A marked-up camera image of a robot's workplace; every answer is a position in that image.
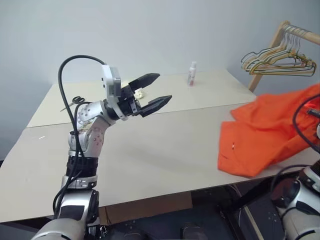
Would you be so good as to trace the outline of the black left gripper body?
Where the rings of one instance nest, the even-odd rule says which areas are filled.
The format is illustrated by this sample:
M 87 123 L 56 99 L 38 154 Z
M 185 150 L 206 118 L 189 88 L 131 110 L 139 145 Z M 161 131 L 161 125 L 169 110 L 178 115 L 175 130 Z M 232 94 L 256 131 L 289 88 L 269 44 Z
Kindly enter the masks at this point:
M 134 94 L 135 90 L 129 84 L 121 88 L 119 108 L 126 117 L 142 114 L 142 107 Z

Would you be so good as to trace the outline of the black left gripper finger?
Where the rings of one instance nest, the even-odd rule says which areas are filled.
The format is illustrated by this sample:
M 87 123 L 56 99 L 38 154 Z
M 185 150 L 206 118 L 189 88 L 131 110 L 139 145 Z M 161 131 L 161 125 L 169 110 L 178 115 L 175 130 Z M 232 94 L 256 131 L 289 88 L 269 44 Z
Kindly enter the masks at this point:
M 132 91 L 145 88 L 151 85 L 158 77 L 159 73 L 147 73 L 128 83 Z
M 148 102 L 147 105 L 143 106 L 139 114 L 144 118 L 147 117 L 158 110 L 160 110 L 162 107 L 164 107 L 172 98 L 172 95 L 166 95 L 166 96 L 160 96 L 157 97 L 151 101 Z

